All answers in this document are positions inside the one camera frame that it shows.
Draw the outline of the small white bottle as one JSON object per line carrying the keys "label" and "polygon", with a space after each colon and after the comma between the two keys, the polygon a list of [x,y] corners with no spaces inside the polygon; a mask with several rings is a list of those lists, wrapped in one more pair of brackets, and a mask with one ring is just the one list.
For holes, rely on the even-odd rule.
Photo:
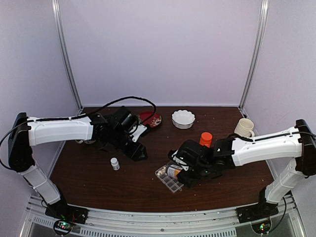
{"label": "small white bottle", "polygon": [[111,166],[112,166],[113,170],[120,169],[119,161],[117,158],[115,158],[115,157],[111,158],[110,162],[111,162]]}

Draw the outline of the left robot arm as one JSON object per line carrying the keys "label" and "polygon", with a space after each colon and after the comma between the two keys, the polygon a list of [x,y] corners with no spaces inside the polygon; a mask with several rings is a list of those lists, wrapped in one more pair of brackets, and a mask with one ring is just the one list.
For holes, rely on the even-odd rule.
{"label": "left robot arm", "polygon": [[142,161],[148,155],[138,138],[148,130],[149,127],[139,124],[138,118],[124,106],[107,116],[94,112],[68,118],[35,118],[20,113],[8,133],[9,169],[20,173],[33,186],[50,211],[60,219],[67,219],[71,208],[33,159],[32,148],[59,141],[100,141],[102,145],[111,144],[133,161]]}

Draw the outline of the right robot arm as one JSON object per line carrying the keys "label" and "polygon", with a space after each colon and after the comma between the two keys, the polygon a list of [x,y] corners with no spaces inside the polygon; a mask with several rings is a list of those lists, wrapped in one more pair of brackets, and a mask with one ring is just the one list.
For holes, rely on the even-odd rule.
{"label": "right robot arm", "polygon": [[257,137],[232,134],[215,141],[213,147],[203,146],[194,140],[168,154],[170,160],[182,167],[177,174],[180,183],[193,187],[201,178],[218,178],[223,171],[268,159],[290,158],[286,169],[259,194],[257,204],[239,208],[242,217],[249,212],[255,217],[275,215],[281,199],[299,181],[316,173],[316,136],[303,119],[294,127],[277,133]]}

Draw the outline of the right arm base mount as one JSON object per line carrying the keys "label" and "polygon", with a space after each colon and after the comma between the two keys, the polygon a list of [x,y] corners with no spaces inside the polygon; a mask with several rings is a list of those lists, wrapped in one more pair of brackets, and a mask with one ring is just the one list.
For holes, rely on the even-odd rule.
{"label": "right arm base mount", "polygon": [[236,209],[239,223],[250,222],[252,230],[257,234],[268,234],[272,230],[271,216],[278,214],[278,204],[268,203],[265,195],[259,196],[257,204]]}

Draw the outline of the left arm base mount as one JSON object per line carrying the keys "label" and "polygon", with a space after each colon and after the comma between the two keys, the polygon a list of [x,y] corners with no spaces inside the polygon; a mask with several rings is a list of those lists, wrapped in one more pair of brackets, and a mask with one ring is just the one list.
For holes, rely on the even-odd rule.
{"label": "left arm base mount", "polygon": [[67,204],[61,198],[54,204],[46,204],[45,214],[53,217],[56,221],[53,224],[53,231],[56,235],[64,237],[68,235],[77,224],[85,224],[88,217],[88,209]]}

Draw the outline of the grey capped supplement bottle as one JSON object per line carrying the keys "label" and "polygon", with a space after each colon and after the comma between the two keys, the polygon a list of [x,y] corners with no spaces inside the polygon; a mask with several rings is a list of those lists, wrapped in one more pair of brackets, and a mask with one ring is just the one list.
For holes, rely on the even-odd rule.
{"label": "grey capped supplement bottle", "polygon": [[165,173],[171,178],[178,179],[177,175],[182,171],[182,169],[183,168],[181,166],[171,164],[166,167]]}

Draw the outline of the orange pill bottle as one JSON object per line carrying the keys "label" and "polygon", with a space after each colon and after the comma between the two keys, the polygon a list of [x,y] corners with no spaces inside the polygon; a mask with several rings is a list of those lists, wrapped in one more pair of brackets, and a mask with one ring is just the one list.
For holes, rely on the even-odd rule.
{"label": "orange pill bottle", "polygon": [[211,147],[213,136],[209,132],[203,132],[200,136],[199,144],[202,146],[206,146],[208,148]]}

